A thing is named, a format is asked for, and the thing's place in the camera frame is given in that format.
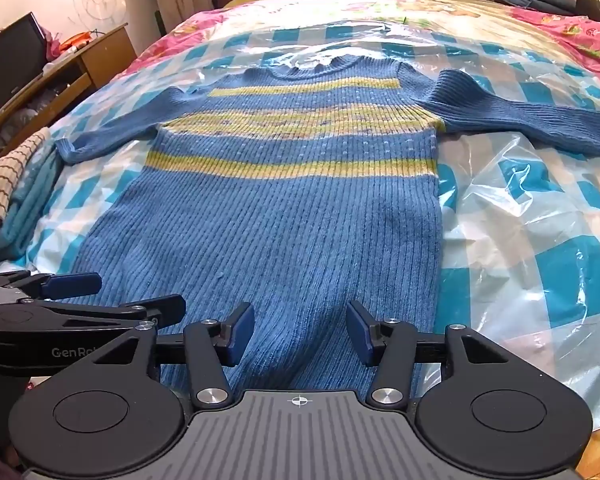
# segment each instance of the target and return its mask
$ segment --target black circular housing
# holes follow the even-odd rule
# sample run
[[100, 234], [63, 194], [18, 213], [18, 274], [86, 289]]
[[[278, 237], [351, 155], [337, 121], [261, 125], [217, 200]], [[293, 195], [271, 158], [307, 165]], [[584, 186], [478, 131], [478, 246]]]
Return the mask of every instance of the black circular housing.
[[592, 430], [586, 403], [530, 365], [467, 364], [422, 397], [415, 421], [441, 456], [496, 478], [573, 467]]
[[147, 463], [174, 442], [184, 414], [168, 388], [137, 376], [93, 381], [94, 389], [84, 387], [89, 382], [76, 388], [50, 380], [14, 405], [9, 429], [24, 464], [52, 478], [104, 478]]

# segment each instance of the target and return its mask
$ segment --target bed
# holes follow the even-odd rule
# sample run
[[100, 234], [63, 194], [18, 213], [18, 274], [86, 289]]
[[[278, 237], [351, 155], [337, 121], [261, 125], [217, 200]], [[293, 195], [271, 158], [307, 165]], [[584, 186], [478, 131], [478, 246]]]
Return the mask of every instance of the bed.
[[[457, 68], [510, 100], [600, 111], [600, 74], [589, 62], [600, 58], [577, 50], [585, 59], [510, 9], [478, 0], [264, 0], [194, 15], [51, 131], [74, 139], [169, 86], [190, 91], [252, 66], [309, 66], [345, 54], [407, 61], [433, 77]], [[149, 147], [134, 140], [64, 168], [26, 254], [0, 271], [70, 272]], [[487, 335], [579, 393], [600, 428], [600, 158], [517, 132], [445, 136], [438, 173], [435, 330], [462, 323]], [[181, 373], [168, 368], [163, 379]], [[425, 367], [418, 391], [439, 380], [439, 368]]]

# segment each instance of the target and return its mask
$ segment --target blue checkered pattern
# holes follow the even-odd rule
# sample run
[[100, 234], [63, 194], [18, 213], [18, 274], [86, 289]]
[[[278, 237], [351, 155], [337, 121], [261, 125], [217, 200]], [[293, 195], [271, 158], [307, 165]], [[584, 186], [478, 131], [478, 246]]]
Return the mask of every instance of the blue checkered pattern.
[[[457, 68], [507, 99], [600, 111], [600, 82], [575, 64], [410, 25], [347, 22], [211, 40], [111, 82], [52, 134], [75, 137], [97, 128], [168, 86], [189, 90], [250, 66], [315, 64], [342, 54], [406, 60], [432, 77]], [[67, 272], [147, 151], [148, 141], [137, 140], [66, 168], [26, 256], [1, 269]], [[531, 145], [516, 132], [446, 138], [440, 203], [436, 328], [459, 322], [481, 330], [583, 395], [600, 427], [600, 158]], [[421, 387], [437, 380], [430, 367]]]

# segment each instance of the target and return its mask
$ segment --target wooden desk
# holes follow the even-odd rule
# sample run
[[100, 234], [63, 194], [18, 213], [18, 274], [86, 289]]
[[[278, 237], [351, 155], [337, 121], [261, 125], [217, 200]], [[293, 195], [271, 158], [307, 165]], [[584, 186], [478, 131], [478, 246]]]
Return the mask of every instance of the wooden desk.
[[113, 76], [128, 68], [136, 58], [136, 53], [126, 34], [125, 25], [126, 23], [96, 38], [45, 74], [40, 74], [0, 108], [1, 128], [14, 112], [24, 108], [40, 92], [52, 86], [66, 84], [66, 88], [0, 150], [0, 156], [17, 148], [40, 128], [53, 124], [62, 113], [68, 112], [106, 85]]

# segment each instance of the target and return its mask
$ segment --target blue sweater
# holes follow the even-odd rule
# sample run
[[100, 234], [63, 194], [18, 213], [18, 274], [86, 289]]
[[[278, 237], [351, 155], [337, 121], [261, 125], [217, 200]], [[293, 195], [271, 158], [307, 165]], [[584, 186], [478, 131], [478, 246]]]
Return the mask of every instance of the blue sweater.
[[[68, 164], [156, 134], [146, 165], [82, 243], [74, 272], [104, 281], [89, 303], [181, 293], [187, 317], [256, 308], [229, 371], [242, 388], [356, 388], [371, 371], [347, 341], [343, 305], [432, 328], [442, 224], [436, 133], [520, 130], [600, 155], [600, 114], [513, 103], [469, 76], [437, 82], [394, 60], [249, 69], [143, 108], [73, 144]], [[168, 383], [184, 386], [170, 367]]]

